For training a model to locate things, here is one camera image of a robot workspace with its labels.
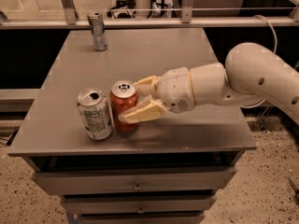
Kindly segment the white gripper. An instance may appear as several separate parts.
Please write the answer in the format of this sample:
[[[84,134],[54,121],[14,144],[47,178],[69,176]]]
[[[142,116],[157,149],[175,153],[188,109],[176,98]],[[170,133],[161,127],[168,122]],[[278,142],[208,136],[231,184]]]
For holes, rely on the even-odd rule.
[[[195,107],[190,70],[186,67],[167,71],[161,77],[145,77],[135,82],[135,86],[146,97],[122,111],[118,115],[121,122],[133,124],[160,119],[168,110],[178,114]]]

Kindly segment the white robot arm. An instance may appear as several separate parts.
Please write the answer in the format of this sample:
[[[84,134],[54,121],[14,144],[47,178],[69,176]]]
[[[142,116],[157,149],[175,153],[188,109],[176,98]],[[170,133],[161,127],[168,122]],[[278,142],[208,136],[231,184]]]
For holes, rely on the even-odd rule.
[[[267,101],[299,123],[299,73],[271,50],[255,43],[233,47],[224,64],[167,71],[136,82],[143,99],[119,114],[127,123],[159,119],[165,112],[198,105],[257,105]]]

